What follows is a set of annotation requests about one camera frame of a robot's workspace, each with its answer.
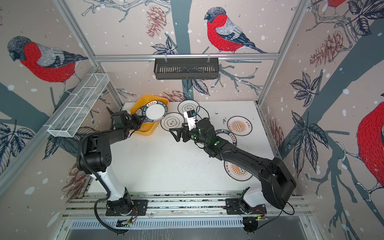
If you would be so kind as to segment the green rim lettered plate front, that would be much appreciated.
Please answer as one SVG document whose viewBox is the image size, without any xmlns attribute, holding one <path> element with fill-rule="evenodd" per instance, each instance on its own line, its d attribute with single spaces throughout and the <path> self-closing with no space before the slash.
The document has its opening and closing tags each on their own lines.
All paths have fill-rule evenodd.
<svg viewBox="0 0 384 240">
<path fill-rule="evenodd" d="M 143 115 L 143 107 L 136 110 L 136 115 L 142 116 Z"/>
</svg>

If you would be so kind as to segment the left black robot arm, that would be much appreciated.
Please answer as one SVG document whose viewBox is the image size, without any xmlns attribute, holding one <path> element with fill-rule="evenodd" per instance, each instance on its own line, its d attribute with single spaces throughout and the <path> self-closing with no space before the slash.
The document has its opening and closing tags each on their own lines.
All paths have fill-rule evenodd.
<svg viewBox="0 0 384 240">
<path fill-rule="evenodd" d="M 134 209 L 129 192 L 113 169 L 111 145 L 129 138 L 144 123 L 144 117 L 127 111 L 113 112 L 107 108 L 112 122 L 110 129 L 88 134 L 80 139 L 77 168 L 98 181 L 106 191 L 107 215 L 127 216 Z"/>
</svg>

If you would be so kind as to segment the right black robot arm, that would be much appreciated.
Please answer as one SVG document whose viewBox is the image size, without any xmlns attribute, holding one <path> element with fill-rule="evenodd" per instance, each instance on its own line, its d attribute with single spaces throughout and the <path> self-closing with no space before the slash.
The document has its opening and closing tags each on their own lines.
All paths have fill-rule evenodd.
<svg viewBox="0 0 384 240">
<path fill-rule="evenodd" d="M 284 209 L 296 188 L 292 174 L 281 159 L 275 157 L 269 160 L 237 148 L 217 136 L 208 118 L 198 121 L 191 130 L 187 124 L 183 124 L 181 128 L 170 129 L 170 132 L 177 142 L 192 140 L 203 145 L 209 157 L 235 164 L 256 177 L 261 182 L 264 198 L 277 209 Z"/>
</svg>

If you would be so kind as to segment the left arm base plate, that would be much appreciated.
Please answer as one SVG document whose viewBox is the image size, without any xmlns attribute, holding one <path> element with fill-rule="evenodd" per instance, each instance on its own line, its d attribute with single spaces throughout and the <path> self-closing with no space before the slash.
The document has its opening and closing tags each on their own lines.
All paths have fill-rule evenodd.
<svg viewBox="0 0 384 240">
<path fill-rule="evenodd" d="M 148 200 L 133 200 L 128 204 L 123 200 L 107 201 L 106 216 L 145 216 L 148 203 Z"/>
</svg>

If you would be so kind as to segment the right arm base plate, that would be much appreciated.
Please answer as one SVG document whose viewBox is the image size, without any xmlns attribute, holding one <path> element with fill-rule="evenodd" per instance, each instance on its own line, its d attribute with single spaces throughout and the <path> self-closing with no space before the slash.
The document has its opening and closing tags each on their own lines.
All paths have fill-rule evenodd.
<svg viewBox="0 0 384 240">
<path fill-rule="evenodd" d="M 266 215 L 267 210 L 264 204 L 250 207 L 244 200 L 226 199 L 224 209 L 228 215 Z"/>
</svg>

